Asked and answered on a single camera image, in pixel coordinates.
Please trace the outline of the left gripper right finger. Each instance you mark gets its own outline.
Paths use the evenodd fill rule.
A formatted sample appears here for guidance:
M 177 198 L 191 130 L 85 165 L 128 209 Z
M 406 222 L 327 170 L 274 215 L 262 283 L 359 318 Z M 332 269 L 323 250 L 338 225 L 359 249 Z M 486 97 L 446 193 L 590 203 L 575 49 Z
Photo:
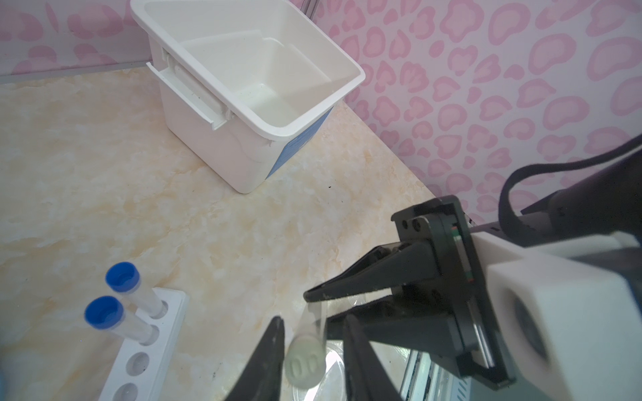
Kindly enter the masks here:
M 348 400 L 401 400 L 354 315 L 343 323 L 343 349 Z

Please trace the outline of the white-capped test tube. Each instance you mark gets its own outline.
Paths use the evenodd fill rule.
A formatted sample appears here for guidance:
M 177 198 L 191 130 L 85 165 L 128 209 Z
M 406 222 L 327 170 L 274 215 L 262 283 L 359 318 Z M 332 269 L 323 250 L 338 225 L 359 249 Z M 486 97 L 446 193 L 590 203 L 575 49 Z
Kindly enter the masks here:
M 305 305 L 284 359 L 286 378 L 297 389 L 312 389 L 325 375 L 326 321 L 325 302 Z

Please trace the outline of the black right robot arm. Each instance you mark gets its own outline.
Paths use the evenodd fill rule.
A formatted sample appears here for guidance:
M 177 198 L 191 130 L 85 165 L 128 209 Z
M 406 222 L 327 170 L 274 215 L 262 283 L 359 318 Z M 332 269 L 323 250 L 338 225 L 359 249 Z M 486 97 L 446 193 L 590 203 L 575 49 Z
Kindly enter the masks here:
M 350 400 L 399 399 L 373 343 L 429 354 L 460 379 L 526 379 L 553 400 L 641 397 L 641 140 L 528 165 L 498 220 L 466 223 L 454 195 L 396 212 L 380 245 L 307 302 L 388 290 L 328 319 Z

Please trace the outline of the blue-capped test tube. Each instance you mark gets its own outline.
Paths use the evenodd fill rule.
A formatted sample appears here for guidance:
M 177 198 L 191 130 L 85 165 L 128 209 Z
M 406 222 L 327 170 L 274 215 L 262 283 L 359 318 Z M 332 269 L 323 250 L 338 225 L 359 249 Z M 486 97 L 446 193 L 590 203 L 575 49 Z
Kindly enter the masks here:
M 153 288 L 143 282 L 142 275 L 131 262 L 119 262 L 105 274 L 107 285 L 153 319 L 167 314 L 167 306 Z
M 153 344 L 159 337 L 159 330 L 141 318 L 125 310 L 115 297 L 98 297 L 85 309 L 85 322 L 99 331 L 130 339 L 144 346 Z

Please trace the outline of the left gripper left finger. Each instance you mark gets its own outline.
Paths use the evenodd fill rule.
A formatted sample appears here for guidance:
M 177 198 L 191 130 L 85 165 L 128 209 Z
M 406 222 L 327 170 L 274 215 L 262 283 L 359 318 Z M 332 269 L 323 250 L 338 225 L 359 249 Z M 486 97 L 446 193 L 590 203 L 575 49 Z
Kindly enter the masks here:
M 279 401 L 285 354 L 284 339 L 284 320 L 275 316 L 225 401 Z

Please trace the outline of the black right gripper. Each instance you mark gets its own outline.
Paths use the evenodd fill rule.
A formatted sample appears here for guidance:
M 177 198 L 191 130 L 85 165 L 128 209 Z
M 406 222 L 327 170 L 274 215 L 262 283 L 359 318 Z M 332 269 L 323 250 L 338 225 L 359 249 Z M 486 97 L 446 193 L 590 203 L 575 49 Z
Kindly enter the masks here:
M 396 212 L 396 242 L 377 246 L 347 270 L 304 293 L 321 302 L 404 286 L 437 307 L 383 297 L 328 317 L 328 338 L 343 337 L 355 317 L 367 339 L 426 352 L 459 378 L 492 390 L 516 382 L 517 370 L 499 333 L 483 269 L 461 203 L 454 195 Z

